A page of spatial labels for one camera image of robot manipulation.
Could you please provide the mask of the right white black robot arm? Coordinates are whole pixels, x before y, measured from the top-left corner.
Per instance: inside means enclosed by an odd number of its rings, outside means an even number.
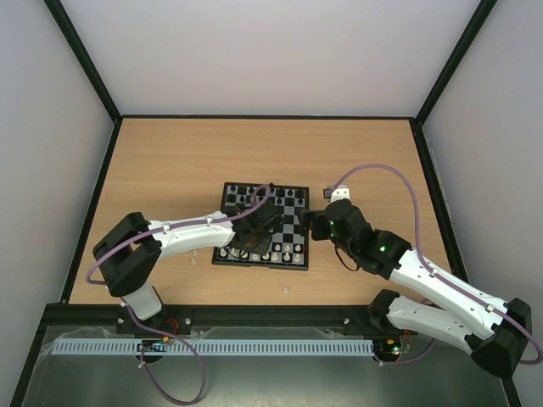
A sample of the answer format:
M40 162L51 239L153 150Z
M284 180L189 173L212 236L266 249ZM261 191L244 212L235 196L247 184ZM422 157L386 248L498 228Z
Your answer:
M368 320L380 332L393 327L422 333L467 353L484 371L509 379L521 362L531 332L531 308L484 293L418 255L405 239L374 229L343 198L324 210L302 209L300 227L315 241L330 241L358 269L411 289L420 304L398 292L381 290L368 307Z

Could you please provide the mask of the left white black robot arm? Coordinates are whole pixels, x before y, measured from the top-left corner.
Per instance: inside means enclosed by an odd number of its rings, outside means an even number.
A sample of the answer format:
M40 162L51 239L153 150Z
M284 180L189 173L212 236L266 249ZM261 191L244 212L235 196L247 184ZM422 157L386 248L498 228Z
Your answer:
M109 294L121 298L146 321L163 309L149 275L172 255L200 248L236 248L265 254L272 235L283 227L282 211L267 199L249 209L225 206L185 220L146 220L140 212L125 216L92 250Z

